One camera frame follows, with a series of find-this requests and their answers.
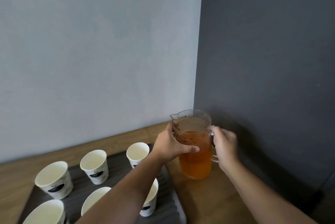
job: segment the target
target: glass jug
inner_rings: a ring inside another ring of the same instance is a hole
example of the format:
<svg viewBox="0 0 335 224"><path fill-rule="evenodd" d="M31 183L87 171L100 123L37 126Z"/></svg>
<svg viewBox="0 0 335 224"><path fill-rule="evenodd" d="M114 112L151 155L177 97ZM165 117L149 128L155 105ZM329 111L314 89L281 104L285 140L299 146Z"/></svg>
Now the glass jug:
<svg viewBox="0 0 335 224"><path fill-rule="evenodd" d="M192 179L207 177L212 169L212 161L218 162L212 155L211 117L200 110L184 110L171 115L174 137L184 145L198 146L200 151L179 156L180 167L184 175Z"/></svg>

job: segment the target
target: paper cup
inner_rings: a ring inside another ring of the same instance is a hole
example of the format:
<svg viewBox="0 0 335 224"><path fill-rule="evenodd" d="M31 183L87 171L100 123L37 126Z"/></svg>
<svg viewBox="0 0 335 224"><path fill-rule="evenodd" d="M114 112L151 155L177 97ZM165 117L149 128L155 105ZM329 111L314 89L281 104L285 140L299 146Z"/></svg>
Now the paper cup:
<svg viewBox="0 0 335 224"><path fill-rule="evenodd" d="M149 154L149 146L146 143L135 143L128 147L127 158L132 168L136 167Z"/></svg>
<svg viewBox="0 0 335 224"><path fill-rule="evenodd" d="M35 184L54 199L65 198L73 189L67 167L65 161L51 163L37 174Z"/></svg>
<svg viewBox="0 0 335 224"><path fill-rule="evenodd" d="M144 202L144 205L142 206L142 209L140 211L140 215L143 217L148 217L151 214L153 214L153 212L156 209L156 201L157 201L157 192L158 192L158 181L155 178L150 192Z"/></svg>
<svg viewBox="0 0 335 224"><path fill-rule="evenodd" d="M62 201L52 199L39 205L24 220L23 224L70 224Z"/></svg>
<svg viewBox="0 0 335 224"><path fill-rule="evenodd" d="M103 150L94 150L86 154L80 162L80 168L85 171L94 184L102 184L108 178L107 154Z"/></svg>
<svg viewBox="0 0 335 224"><path fill-rule="evenodd" d="M103 197L111 188L110 187L102 187L100 189L92 192L85 200L82 208L81 208L81 216L87 212L99 199Z"/></svg>

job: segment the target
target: wooden table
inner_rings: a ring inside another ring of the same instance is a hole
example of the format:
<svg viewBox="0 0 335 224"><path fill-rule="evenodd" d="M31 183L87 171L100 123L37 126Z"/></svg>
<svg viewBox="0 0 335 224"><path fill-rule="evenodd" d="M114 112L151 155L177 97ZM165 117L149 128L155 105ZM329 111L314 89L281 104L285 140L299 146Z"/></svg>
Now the wooden table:
<svg viewBox="0 0 335 224"><path fill-rule="evenodd" d="M143 129L106 137L54 152L0 165L0 223L14 224L29 197L37 173L55 161L69 166L95 149L107 155L127 150L135 142L153 143L167 122ZM188 223L256 223L228 177L214 163L212 173L204 180L191 180L182 175L178 158L167 164Z"/></svg>

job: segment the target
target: dark gray mat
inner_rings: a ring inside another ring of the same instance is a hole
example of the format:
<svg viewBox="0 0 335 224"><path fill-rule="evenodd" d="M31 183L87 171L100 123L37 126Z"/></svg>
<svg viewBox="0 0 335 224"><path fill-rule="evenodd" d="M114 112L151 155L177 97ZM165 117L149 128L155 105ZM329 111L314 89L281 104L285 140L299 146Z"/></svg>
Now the dark gray mat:
<svg viewBox="0 0 335 224"><path fill-rule="evenodd" d="M96 189L101 187L113 187L116 185L128 172L132 170L126 152L110 155L107 157L109 176L108 179L100 185L94 185L87 177L84 171L79 167L73 166L69 168L70 175L73 181L73 191L69 196L62 199L65 205L66 215L71 224L74 224L80 218L81 207L86 198ZM174 190L169 173L165 166L157 175L159 184L157 194L157 205L155 212L149 217L139 215L136 223L181 223L186 224L186 216L180 205L176 191ZM52 199L44 193L40 188L34 186L25 208L19 218L18 224L23 223L25 218L40 204Z"/></svg>

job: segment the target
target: left hand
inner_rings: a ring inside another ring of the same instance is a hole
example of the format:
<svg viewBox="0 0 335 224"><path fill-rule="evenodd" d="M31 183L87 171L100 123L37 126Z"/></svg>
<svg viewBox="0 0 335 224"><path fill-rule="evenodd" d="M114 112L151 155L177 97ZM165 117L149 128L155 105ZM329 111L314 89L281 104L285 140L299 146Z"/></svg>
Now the left hand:
<svg viewBox="0 0 335 224"><path fill-rule="evenodd" d="M199 150L198 146L187 146L177 142L172 134L172 123L169 123L165 130L158 134L152 154L157 155L163 164L165 164L180 154L195 153Z"/></svg>

